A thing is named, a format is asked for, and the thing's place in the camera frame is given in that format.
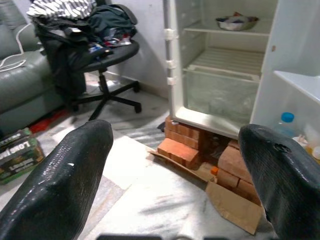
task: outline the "blue bottle cap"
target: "blue bottle cap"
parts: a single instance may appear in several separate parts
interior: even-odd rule
[[[295,119],[295,115],[291,112],[284,112],[281,115],[281,120],[285,123],[292,123],[292,121]]]

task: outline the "water bottle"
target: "water bottle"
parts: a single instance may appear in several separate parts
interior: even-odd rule
[[[297,136],[293,124],[294,119],[294,114],[292,114],[291,112],[284,112],[281,115],[281,121],[278,122],[273,129],[279,134],[285,135],[289,138],[293,138]]]

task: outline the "chair base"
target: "chair base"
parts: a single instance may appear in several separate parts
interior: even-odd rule
[[[79,109],[79,104],[89,103],[93,101],[100,101],[99,105],[95,108],[94,112],[89,118],[89,121],[97,119],[97,117],[100,115],[103,107],[107,103],[107,101],[112,100],[116,101],[122,104],[127,104],[134,107],[135,112],[141,113],[142,106],[140,102],[131,101],[122,97],[118,97],[118,94],[123,93],[124,91],[127,91],[129,89],[133,89],[135,93],[138,93],[140,91],[140,85],[138,81],[134,81],[130,84],[127,84],[117,90],[114,90],[112,92],[109,92],[109,88],[107,85],[107,81],[103,73],[107,69],[99,70],[99,84],[100,84],[100,90],[102,91],[102,94],[94,94],[88,97],[80,97],[74,101],[72,101],[72,109],[74,111],[77,111]]]

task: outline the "metal bowl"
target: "metal bowl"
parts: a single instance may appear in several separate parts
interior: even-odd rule
[[[225,16],[215,19],[219,28],[227,31],[244,31],[252,29],[259,18],[255,16]]]

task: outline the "door shelf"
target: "door shelf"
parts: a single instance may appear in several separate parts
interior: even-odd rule
[[[274,71],[274,74],[320,104],[320,76],[307,76],[286,71]]]

